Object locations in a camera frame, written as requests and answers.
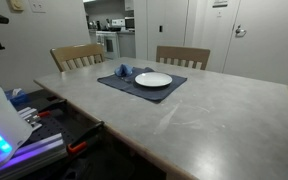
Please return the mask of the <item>white round plate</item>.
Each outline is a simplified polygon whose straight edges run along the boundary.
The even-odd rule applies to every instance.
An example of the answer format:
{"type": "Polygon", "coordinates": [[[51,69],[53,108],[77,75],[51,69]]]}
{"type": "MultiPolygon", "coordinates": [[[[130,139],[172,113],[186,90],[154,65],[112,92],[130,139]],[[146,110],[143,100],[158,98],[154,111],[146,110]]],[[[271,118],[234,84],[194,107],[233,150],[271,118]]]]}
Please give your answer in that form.
{"type": "Polygon", "coordinates": [[[158,72],[141,73],[135,77],[135,82],[146,87],[162,87],[172,82],[170,75],[158,72]]]}

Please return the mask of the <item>dark blue placemat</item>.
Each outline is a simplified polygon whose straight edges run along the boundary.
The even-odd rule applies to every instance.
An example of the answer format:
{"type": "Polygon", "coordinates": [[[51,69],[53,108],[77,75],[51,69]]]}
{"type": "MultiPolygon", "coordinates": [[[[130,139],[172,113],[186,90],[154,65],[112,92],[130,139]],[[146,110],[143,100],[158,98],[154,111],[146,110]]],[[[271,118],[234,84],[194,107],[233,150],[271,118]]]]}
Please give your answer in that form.
{"type": "Polygon", "coordinates": [[[118,77],[115,74],[106,77],[98,78],[97,81],[109,87],[124,91],[126,93],[144,98],[153,102],[161,102],[168,97],[174,90],[180,87],[187,81],[186,78],[170,75],[172,82],[169,85],[160,87],[149,87],[140,85],[135,81],[135,78],[142,73],[153,72],[152,68],[145,67],[144,69],[134,67],[132,75],[128,77],[118,77]]]}

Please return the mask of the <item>blue folded cloth napkin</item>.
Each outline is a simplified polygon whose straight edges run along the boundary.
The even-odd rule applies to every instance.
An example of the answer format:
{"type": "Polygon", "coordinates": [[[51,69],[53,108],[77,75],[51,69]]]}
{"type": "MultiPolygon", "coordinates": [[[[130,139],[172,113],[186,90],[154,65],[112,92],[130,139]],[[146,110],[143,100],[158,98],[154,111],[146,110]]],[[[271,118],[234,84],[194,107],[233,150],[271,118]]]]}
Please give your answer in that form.
{"type": "Polygon", "coordinates": [[[115,69],[114,73],[118,77],[128,77],[132,75],[133,67],[128,64],[121,64],[115,69]]]}

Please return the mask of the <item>wooden chair near door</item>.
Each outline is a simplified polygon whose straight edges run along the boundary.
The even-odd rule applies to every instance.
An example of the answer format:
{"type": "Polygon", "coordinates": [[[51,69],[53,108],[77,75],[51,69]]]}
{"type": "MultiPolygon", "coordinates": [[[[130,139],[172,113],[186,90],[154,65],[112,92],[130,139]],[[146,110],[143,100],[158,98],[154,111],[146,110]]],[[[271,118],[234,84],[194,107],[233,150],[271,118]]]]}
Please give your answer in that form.
{"type": "Polygon", "coordinates": [[[200,70],[205,70],[210,56],[209,49],[158,46],[156,61],[159,63],[190,67],[193,69],[200,65],[200,70]]]}

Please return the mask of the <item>white kitchen stove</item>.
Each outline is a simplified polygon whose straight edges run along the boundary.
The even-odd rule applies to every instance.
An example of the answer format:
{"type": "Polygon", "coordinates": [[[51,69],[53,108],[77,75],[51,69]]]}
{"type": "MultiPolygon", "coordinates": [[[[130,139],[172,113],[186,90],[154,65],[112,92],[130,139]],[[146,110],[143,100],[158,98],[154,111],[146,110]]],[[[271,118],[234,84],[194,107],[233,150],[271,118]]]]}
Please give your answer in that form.
{"type": "Polygon", "coordinates": [[[103,47],[106,59],[117,59],[120,57],[118,34],[110,31],[97,31],[96,43],[103,47]]]}

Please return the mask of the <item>wooden chair near stove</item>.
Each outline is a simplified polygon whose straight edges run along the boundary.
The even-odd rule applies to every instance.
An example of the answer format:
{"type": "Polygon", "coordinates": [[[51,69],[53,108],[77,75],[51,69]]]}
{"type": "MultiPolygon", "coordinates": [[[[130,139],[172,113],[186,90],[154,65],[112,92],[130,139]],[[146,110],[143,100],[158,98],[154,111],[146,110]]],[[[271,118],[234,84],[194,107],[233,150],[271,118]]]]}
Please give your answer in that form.
{"type": "Polygon", "coordinates": [[[99,44],[85,44],[53,48],[50,54],[60,72],[65,71],[65,65],[69,70],[73,69],[70,61],[73,61],[76,68],[85,67],[105,61],[104,51],[99,44]]]}

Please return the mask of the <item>black perforated mounting board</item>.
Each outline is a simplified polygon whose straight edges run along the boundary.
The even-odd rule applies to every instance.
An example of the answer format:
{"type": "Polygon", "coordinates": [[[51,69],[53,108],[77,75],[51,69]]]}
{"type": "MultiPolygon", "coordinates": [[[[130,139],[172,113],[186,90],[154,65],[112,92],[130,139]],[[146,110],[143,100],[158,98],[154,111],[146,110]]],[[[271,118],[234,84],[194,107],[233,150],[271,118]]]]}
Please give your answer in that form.
{"type": "Polygon", "coordinates": [[[52,136],[60,134],[65,144],[71,144],[77,138],[79,138],[88,129],[83,129],[81,134],[75,135],[73,132],[64,126],[63,120],[66,117],[53,117],[51,115],[43,117],[40,121],[33,125],[33,132],[29,139],[25,142],[25,145],[29,145],[35,142],[39,142],[50,138],[52,136]]]}

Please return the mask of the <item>black orange clamp near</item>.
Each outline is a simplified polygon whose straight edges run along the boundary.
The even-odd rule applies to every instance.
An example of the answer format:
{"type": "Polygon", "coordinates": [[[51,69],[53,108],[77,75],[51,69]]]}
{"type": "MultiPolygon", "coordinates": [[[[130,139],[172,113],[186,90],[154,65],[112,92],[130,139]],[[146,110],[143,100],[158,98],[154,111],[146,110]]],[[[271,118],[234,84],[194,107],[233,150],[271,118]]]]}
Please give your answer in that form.
{"type": "Polygon", "coordinates": [[[104,122],[100,121],[90,127],[85,133],[83,133],[79,138],[77,138],[74,142],[71,144],[68,144],[66,146],[66,150],[69,154],[75,155],[82,150],[87,148],[87,140],[95,137],[98,132],[104,127],[104,122]]]}

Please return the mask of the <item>black orange clamp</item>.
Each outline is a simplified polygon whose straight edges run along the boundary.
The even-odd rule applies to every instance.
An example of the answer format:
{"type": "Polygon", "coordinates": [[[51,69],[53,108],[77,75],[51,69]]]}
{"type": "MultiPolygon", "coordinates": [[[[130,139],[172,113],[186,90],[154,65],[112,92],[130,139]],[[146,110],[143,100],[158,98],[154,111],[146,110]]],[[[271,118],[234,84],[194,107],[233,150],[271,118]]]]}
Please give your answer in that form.
{"type": "Polygon", "coordinates": [[[58,100],[57,102],[49,102],[46,105],[42,105],[38,109],[38,116],[39,117],[45,117],[51,114],[53,110],[63,110],[67,106],[67,101],[66,100],[58,100]]]}
{"type": "Polygon", "coordinates": [[[95,137],[98,132],[104,127],[104,122],[100,121],[90,127],[85,133],[83,133],[79,138],[77,138],[74,142],[71,144],[68,144],[66,146],[66,150],[69,154],[75,155],[82,150],[87,148],[87,140],[95,137]]]}

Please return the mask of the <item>black orange clamp far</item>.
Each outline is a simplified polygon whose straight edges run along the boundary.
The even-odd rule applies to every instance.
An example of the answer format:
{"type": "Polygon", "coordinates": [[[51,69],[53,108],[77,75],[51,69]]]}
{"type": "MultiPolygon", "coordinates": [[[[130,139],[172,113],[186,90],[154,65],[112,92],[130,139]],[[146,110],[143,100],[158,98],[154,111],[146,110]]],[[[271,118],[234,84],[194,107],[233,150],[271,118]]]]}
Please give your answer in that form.
{"type": "Polygon", "coordinates": [[[67,106],[67,101],[66,100],[58,100],[57,102],[49,102],[46,105],[42,105],[38,109],[38,116],[39,117],[45,117],[51,114],[53,110],[63,110],[67,106]]]}

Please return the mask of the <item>blue tissue box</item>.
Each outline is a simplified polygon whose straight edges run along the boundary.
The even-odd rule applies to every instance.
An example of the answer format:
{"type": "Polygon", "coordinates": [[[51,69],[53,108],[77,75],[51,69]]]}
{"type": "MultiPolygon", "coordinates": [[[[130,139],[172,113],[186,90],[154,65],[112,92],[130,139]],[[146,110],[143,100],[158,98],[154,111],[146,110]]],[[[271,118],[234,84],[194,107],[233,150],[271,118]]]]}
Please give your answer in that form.
{"type": "Polygon", "coordinates": [[[14,106],[22,105],[29,101],[27,94],[21,88],[8,90],[5,95],[14,106]]]}

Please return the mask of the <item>aluminium extrusion rail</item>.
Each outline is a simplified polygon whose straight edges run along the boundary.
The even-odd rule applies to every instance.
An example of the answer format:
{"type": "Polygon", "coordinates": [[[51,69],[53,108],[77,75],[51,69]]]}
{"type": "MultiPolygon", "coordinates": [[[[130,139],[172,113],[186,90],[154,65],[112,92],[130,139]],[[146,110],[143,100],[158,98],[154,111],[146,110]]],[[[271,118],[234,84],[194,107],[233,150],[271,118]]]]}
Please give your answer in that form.
{"type": "Polygon", "coordinates": [[[14,154],[0,153],[0,180],[15,180],[67,156],[61,133],[19,148],[14,154]]]}

